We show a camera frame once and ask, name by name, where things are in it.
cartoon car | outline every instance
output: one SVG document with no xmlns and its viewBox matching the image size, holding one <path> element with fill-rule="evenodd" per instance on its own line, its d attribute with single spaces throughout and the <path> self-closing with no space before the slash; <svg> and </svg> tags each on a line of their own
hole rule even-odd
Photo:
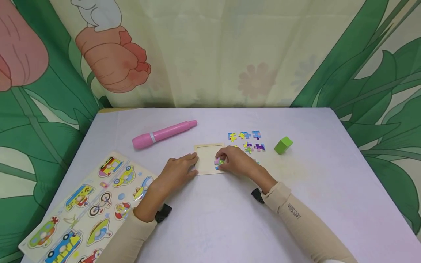
<svg viewBox="0 0 421 263">
<path fill-rule="evenodd" d="M 141 200 L 143 196 L 145 195 L 146 191 L 148 190 L 149 186 L 153 182 L 152 176 L 147 176 L 143 182 L 141 187 L 137 187 L 136 190 L 133 193 L 133 200 Z"/>
<path fill-rule="evenodd" d="M 76 190 L 76 192 L 67 199 L 65 205 L 66 210 L 70 211 L 72 208 L 76 205 L 78 207 L 85 207 L 88 203 L 88 196 L 95 191 L 95 188 L 93 188 L 90 185 L 83 184 L 81 187 Z"/>
<path fill-rule="evenodd" d="M 101 241 L 105 237 L 110 238 L 112 236 L 112 232 L 108 229 L 108 225 L 109 218 L 99 221 L 89 233 L 88 241 L 86 244 L 90 246 L 93 243 Z"/>
<path fill-rule="evenodd" d="M 60 219 L 56 216 L 53 216 L 50 221 L 45 223 L 45 225 L 31 238 L 29 241 L 28 246 L 30 248 L 35 247 L 47 247 L 51 243 L 50 237 L 56 231 L 56 224 L 60 221 Z"/>
<path fill-rule="evenodd" d="M 104 212 L 105 208 L 110 208 L 111 205 L 112 205 L 110 200 L 111 200 L 111 193 L 110 192 L 103 193 L 101 195 L 101 200 L 99 201 L 99 203 L 96 204 L 96 205 L 93 205 L 89 209 L 89 216 L 94 217 L 98 214 L 102 214 L 102 212 Z"/>
<path fill-rule="evenodd" d="M 116 211 L 114 212 L 115 218 L 117 220 L 126 219 L 126 217 L 129 214 L 128 212 L 130 211 L 130 208 L 131 206 L 127 202 L 123 202 L 121 204 L 115 205 L 115 211 Z"/>
<path fill-rule="evenodd" d="M 136 173 L 134 171 L 133 165 L 127 165 L 126 171 L 117 179 L 114 180 L 113 187 L 117 188 L 120 186 L 125 186 L 133 182 L 136 178 Z"/>
<path fill-rule="evenodd" d="M 96 249 L 92 252 L 89 257 L 81 257 L 78 263 L 95 263 L 95 261 L 102 254 L 102 249 Z"/>
<path fill-rule="evenodd" d="M 63 240 L 47 254 L 45 263 L 64 263 L 82 242 L 82 232 L 70 230 Z"/>
<path fill-rule="evenodd" d="M 123 165 L 123 162 L 119 159 L 116 159 L 114 157 L 110 157 L 102 166 L 99 168 L 98 176 L 99 177 L 108 177 L 112 173 L 117 172 L 117 170 L 120 168 L 120 166 Z"/>
</svg>

child's right hand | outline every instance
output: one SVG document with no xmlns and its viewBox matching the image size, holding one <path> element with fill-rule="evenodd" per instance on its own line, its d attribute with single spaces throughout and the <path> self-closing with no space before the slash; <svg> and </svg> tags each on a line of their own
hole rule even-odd
<svg viewBox="0 0 421 263">
<path fill-rule="evenodd" d="M 260 165 L 238 147 L 227 146 L 216 153 L 216 158 L 225 160 L 218 169 L 232 172 L 236 175 L 250 177 L 250 173 L 256 172 Z"/>
<path fill-rule="evenodd" d="M 225 163 L 220 165 L 218 169 L 249 177 L 265 194 L 277 183 L 263 166 L 256 163 L 238 147 L 221 148 L 215 157 L 225 160 Z"/>
</svg>

green wooden block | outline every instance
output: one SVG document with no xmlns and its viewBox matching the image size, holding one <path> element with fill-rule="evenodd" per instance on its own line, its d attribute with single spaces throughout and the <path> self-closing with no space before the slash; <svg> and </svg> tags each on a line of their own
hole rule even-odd
<svg viewBox="0 0 421 263">
<path fill-rule="evenodd" d="M 288 137 L 283 137 L 275 146 L 275 152 L 283 154 L 292 144 L 293 142 Z"/>
</svg>

child's hand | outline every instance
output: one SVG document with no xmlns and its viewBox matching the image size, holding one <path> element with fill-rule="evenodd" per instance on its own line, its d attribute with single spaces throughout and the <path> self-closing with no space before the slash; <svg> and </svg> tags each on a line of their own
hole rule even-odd
<svg viewBox="0 0 421 263">
<path fill-rule="evenodd" d="M 220 165 L 218 169 L 249 177 L 264 193 L 268 193 L 277 183 L 263 166 L 256 163 L 238 147 L 220 148 L 215 157 L 225 160 L 225 163 Z"/>
<path fill-rule="evenodd" d="M 187 154 L 181 158 L 170 158 L 161 174 L 149 186 L 143 199 L 134 209 L 135 216 L 143 222 L 151 222 L 165 199 L 178 188 L 184 186 L 197 174 L 189 168 L 197 163 L 197 153 Z"/>
<path fill-rule="evenodd" d="M 234 146 L 221 148 L 215 157 L 225 160 L 225 163 L 218 167 L 219 170 L 229 171 L 236 175 L 250 177 L 261 167 L 244 151 Z"/>
<path fill-rule="evenodd" d="M 195 152 L 178 159 L 170 158 L 160 176 L 152 184 L 167 197 L 198 174 L 197 170 L 189 172 L 189 168 L 197 163 L 198 159 Z"/>
</svg>

child's left hand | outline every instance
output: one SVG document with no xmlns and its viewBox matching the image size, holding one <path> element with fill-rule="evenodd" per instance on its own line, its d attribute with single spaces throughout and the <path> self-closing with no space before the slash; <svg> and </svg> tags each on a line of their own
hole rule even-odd
<svg viewBox="0 0 421 263">
<path fill-rule="evenodd" d="M 199 157 L 195 152 L 178 159 L 170 158 L 161 174 L 152 182 L 145 196 L 135 208 L 136 217 L 143 222 L 153 221 L 165 199 L 198 174 L 197 170 L 189 172 L 189 168 L 198 160 Z"/>
</svg>

